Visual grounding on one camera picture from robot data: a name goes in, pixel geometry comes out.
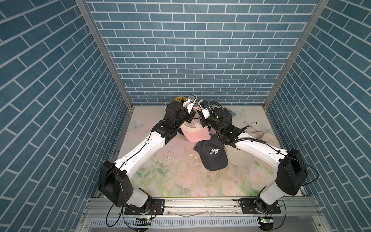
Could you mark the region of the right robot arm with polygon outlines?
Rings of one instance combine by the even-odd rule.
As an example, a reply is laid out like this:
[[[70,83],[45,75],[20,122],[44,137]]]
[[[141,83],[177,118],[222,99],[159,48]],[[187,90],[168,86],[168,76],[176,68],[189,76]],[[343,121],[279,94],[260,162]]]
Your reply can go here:
[[[308,171],[299,151],[276,148],[250,136],[232,123],[232,116],[222,107],[199,110],[202,126],[216,131],[217,139],[226,146],[245,151],[276,170],[276,178],[265,186],[254,200],[254,207],[266,213],[285,195],[294,196],[304,185]]]

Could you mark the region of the black cap front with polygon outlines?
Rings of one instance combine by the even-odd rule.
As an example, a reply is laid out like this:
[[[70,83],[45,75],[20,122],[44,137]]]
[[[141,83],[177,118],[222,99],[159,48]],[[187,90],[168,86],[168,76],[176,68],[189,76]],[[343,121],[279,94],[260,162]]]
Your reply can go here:
[[[194,150],[199,154],[204,167],[209,171],[222,170],[228,166],[225,145],[216,134],[212,135],[210,140],[199,141]]]

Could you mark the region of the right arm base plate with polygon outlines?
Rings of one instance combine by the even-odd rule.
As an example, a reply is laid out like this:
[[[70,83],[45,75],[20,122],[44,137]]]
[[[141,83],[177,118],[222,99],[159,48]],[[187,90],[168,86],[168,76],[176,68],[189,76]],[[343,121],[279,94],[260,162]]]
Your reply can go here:
[[[243,214],[281,214],[278,201],[269,205],[260,198],[241,198],[237,202],[240,205]]]

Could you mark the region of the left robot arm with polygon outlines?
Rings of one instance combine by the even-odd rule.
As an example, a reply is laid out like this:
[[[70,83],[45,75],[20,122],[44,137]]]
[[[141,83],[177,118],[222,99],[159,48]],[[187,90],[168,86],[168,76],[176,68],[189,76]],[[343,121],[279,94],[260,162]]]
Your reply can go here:
[[[159,149],[167,145],[184,122],[190,123],[196,112],[194,103],[172,101],[166,106],[165,116],[153,126],[149,135],[133,150],[114,162],[106,161],[100,167],[98,190],[116,207],[125,204],[147,211],[151,196],[134,188],[131,179],[137,170]]]

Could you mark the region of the beige Colorado cap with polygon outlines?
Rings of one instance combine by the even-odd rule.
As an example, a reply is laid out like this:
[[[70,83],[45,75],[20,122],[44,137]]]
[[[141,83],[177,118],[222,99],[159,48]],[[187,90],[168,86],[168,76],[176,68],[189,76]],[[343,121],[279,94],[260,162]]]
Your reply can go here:
[[[263,131],[256,131],[254,134],[257,139],[265,141],[273,147],[280,148],[279,141],[273,134]]]
[[[255,161],[255,156],[232,146],[225,146],[228,161],[236,166],[249,166]]]

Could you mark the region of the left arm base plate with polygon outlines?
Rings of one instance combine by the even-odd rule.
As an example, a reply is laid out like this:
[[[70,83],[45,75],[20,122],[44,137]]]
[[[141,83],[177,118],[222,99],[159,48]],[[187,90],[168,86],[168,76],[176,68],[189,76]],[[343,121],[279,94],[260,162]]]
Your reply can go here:
[[[165,199],[150,199],[142,207],[127,205],[124,211],[125,215],[163,215]]]

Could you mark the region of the pink baseball cap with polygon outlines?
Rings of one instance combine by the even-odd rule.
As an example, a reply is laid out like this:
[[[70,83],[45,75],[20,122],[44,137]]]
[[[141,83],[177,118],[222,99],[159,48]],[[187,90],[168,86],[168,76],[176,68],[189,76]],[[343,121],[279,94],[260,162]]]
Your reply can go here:
[[[194,106],[193,111],[196,112],[194,119],[188,123],[184,122],[180,127],[183,135],[187,138],[188,141],[196,143],[199,141],[210,140],[211,135],[207,126],[203,127],[201,122],[201,116],[199,111],[201,109],[199,106]]]

